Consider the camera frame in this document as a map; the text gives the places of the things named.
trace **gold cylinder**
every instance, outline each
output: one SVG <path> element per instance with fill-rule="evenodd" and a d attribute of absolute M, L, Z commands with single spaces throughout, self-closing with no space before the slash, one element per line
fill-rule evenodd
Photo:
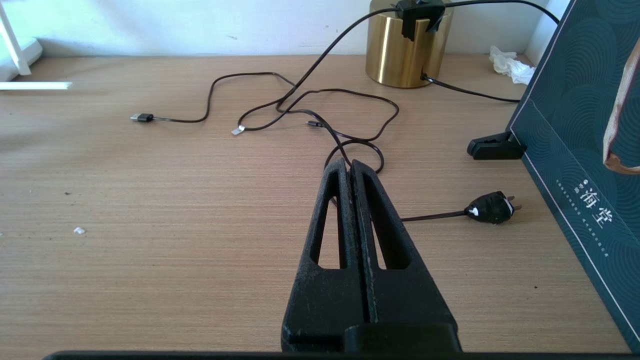
<path fill-rule="evenodd" d="M 372 0 L 370 11 L 389 7 L 389 0 Z M 366 71 L 381 84 L 396 88 L 417 88 L 430 84 L 420 77 L 437 79 L 447 45 L 453 8 L 447 8 L 438 31 L 427 32 L 429 20 L 418 20 L 415 41 L 402 35 L 402 19 L 396 13 L 381 13 L 369 19 Z"/>

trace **teal box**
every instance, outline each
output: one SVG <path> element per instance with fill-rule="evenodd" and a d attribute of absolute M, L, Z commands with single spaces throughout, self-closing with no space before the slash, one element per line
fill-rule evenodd
<path fill-rule="evenodd" d="M 523 161 L 640 354 L 640 1 L 573 0 L 509 125 Z"/>

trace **crumpled tissue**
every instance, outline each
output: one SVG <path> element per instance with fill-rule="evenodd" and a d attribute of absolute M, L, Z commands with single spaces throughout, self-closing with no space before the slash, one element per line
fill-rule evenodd
<path fill-rule="evenodd" d="M 511 76 L 514 84 L 528 85 L 536 68 L 516 60 L 516 53 L 503 53 L 495 46 L 491 46 L 489 60 L 493 62 L 493 69 L 498 74 Z"/>

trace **wooden desk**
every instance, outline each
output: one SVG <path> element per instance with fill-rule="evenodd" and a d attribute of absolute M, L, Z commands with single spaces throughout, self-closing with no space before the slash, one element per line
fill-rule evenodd
<path fill-rule="evenodd" d="M 195 119 L 218 76 L 266 70 L 297 79 L 314 60 L 43 59 L 29 81 L 73 81 L 74 89 L 1 93 L 2 358 L 70 349 L 278 351 L 333 140 L 303 115 L 230 134 L 242 112 L 287 90 L 273 78 L 224 82 L 202 124 L 129 117 Z M 447 56 L 440 79 L 504 97 L 524 90 L 493 73 L 485 56 Z M 524 205 L 500 226 L 465 218 L 406 226 L 466 351 L 628 351 L 522 163 L 466 153 L 471 138 L 502 131 L 515 105 L 435 86 L 381 86 L 364 74 L 362 56 L 329 57 L 305 87 L 349 88 L 400 105 L 376 144 L 387 161 L 381 180 L 402 216 L 462 209 L 495 190 Z M 390 113 L 344 94 L 305 104 L 362 136 Z M 367 148 L 349 152 L 377 166 Z M 78 226 L 86 234 L 74 234 Z M 326 266 L 337 264 L 336 228 L 327 227 Z"/>

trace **desk surface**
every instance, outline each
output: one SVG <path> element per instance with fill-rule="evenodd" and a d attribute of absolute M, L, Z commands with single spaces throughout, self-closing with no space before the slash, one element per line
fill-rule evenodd
<path fill-rule="evenodd" d="M 43 59 L 28 81 L 69 92 L 0 94 L 0 348 L 270 350 L 295 276 L 325 156 L 326 131 L 290 115 L 234 137 L 245 110 L 287 90 L 230 79 L 201 124 L 133 123 L 133 113 L 198 118 L 211 81 L 246 71 L 297 79 L 309 56 Z M 447 56 L 442 81 L 509 97 L 524 87 L 485 56 Z M 389 97 L 399 117 L 376 142 L 380 178 L 401 216 L 462 209 L 503 190 L 512 221 L 407 224 L 460 327 L 466 351 L 626 352 L 607 310 L 519 161 L 473 161 L 471 138 L 504 129 L 515 105 L 364 74 L 362 56 L 329 57 L 305 88 Z M 374 134 L 384 104 L 320 94 L 305 105 L 349 134 Z M 273 118 L 263 111 L 248 124 Z M 372 166 L 368 148 L 349 153 Z M 76 227 L 86 229 L 76 235 Z M 321 264 L 337 265 L 330 215 Z"/>

